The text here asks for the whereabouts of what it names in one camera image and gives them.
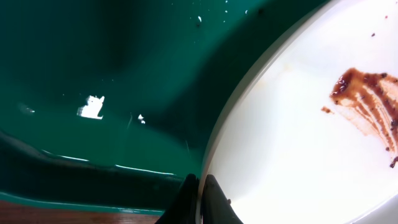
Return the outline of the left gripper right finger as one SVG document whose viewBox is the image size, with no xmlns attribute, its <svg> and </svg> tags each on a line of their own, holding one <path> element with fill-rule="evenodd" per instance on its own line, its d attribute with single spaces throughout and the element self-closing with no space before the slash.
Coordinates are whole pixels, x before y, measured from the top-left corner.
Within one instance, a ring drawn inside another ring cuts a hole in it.
<svg viewBox="0 0 398 224">
<path fill-rule="evenodd" d="M 203 224 L 243 224 L 235 214 L 215 176 L 206 177 L 201 200 Z"/>
</svg>

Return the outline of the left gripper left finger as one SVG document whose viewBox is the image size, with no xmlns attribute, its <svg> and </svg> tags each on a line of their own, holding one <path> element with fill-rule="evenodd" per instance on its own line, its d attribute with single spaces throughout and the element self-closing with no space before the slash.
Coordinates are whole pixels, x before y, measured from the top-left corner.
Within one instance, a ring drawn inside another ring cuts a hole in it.
<svg viewBox="0 0 398 224">
<path fill-rule="evenodd" d="M 188 174 L 175 200 L 155 224 L 195 224 L 198 185 L 198 178 Z"/>
</svg>

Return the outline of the white plate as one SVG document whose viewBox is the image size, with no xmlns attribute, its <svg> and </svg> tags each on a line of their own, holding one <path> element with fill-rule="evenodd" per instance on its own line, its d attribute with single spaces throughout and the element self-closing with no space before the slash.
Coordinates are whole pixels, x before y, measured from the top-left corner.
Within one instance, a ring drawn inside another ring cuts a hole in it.
<svg viewBox="0 0 398 224">
<path fill-rule="evenodd" d="M 330 1 L 287 29 L 211 134 L 213 177 L 243 223 L 396 223 L 396 120 L 370 89 L 332 100 L 350 68 L 385 73 L 397 104 L 397 2 Z"/>
</svg>

